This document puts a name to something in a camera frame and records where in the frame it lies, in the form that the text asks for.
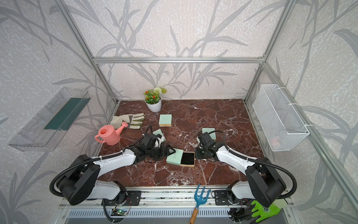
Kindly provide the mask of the green work glove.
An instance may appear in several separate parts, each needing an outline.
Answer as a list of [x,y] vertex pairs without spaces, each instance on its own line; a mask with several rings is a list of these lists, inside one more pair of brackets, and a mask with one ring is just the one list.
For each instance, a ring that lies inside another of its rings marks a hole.
[[248,207],[245,211],[245,220],[251,224],[259,224],[260,222],[278,215],[282,208],[287,207],[286,199],[277,199],[269,207],[264,207],[256,200],[246,202]]

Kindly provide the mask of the clear plastic wall shelf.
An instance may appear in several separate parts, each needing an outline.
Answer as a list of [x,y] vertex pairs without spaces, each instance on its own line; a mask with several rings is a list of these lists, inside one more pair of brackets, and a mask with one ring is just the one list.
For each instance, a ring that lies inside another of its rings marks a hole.
[[62,88],[9,142],[22,152],[52,152],[90,101],[86,90]]

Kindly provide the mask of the mint drawer jewelry box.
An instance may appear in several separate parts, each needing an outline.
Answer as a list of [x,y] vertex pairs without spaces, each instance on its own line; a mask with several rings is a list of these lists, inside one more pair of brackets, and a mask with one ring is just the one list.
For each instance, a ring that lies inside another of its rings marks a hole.
[[194,167],[195,166],[195,152],[184,151],[174,148],[175,153],[167,157],[166,162],[172,165],[181,167]]

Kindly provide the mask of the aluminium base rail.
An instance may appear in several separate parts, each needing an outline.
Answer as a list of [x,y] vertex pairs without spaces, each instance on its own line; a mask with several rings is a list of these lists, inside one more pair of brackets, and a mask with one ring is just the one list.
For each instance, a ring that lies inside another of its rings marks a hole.
[[[196,206],[196,186],[174,187],[128,187],[127,198],[119,205],[115,201],[89,200],[72,206],[61,202],[53,219],[55,224],[64,224],[67,219],[85,218],[190,218]],[[237,203],[228,200],[226,186],[206,187],[207,202],[199,206],[197,217],[229,218],[247,207],[247,200]]]

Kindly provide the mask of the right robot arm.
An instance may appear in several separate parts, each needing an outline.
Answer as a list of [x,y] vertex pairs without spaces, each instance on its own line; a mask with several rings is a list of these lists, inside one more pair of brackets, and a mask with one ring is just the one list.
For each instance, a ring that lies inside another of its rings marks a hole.
[[209,133],[201,133],[197,139],[197,159],[212,159],[226,163],[247,177],[247,181],[235,181],[227,187],[230,203],[239,204],[244,199],[253,199],[264,207],[270,207],[286,190],[285,182],[268,158],[247,157],[223,142],[215,142]]

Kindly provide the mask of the beige gardening gloves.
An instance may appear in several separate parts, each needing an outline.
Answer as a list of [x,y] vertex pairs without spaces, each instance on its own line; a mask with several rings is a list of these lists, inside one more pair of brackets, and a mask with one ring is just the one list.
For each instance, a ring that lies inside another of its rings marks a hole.
[[120,116],[113,116],[110,125],[114,126],[115,129],[121,127],[122,122],[126,122],[128,124],[129,129],[140,129],[143,125],[143,121],[145,119],[144,113],[138,114],[124,114]]

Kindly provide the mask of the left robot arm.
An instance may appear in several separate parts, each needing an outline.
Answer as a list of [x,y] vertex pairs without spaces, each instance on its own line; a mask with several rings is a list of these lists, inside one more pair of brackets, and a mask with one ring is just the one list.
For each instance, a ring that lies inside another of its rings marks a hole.
[[51,181],[49,190],[55,196],[66,198],[70,205],[94,199],[123,203],[128,197],[126,188],[120,183],[100,181],[98,178],[146,158],[158,161],[174,154],[175,149],[163,144],[163,139],[160,134],[147,133],[118,153],[98,157],[81,155]]

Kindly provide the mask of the pink watering can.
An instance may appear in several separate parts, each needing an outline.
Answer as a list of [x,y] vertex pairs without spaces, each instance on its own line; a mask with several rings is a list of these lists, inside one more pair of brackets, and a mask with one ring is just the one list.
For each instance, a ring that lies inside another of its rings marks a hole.
[[110,146],[116,145],[121,139],[121,132],[125,127],[128,127],[126,122],[122,122],[121,127],[115,129],[112,125],[106,125],[100,128],[98,134],[94,137],[99,143],[106,143]]

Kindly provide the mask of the blue hand rake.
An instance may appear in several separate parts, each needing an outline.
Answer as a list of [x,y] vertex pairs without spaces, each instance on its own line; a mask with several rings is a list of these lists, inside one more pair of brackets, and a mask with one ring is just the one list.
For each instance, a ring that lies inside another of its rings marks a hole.
[[203,197],[205,188],[206,187],[203,187],[202,192],[201,192],[200,195],[198,193],[199,189],[200,189],[200,184],[198,185],[198,187],[196,189],[196,192],[194,194],[194,199],[196,201],[196,207],[195,207],[195,209],[194,209],[194,211],[192,213],[192,216],[191,216],[189,224],[194,224],[195,223],[196,217],[197,217],[198,212],[199,212],[199,206],[205,204],[207,202],[209,196],[210,196],[211,190],[209,189],[208,192],[207,192],[206,197]]

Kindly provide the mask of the potted plant white pot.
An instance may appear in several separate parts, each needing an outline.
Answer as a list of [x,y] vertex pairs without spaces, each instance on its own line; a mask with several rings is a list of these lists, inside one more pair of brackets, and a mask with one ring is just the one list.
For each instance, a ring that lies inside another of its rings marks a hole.
[[161,110],[161,95],[165,93],[167,93],[167,89],[162,87],[155,87],[144,93],[145,103],[152,112],[157,113]]

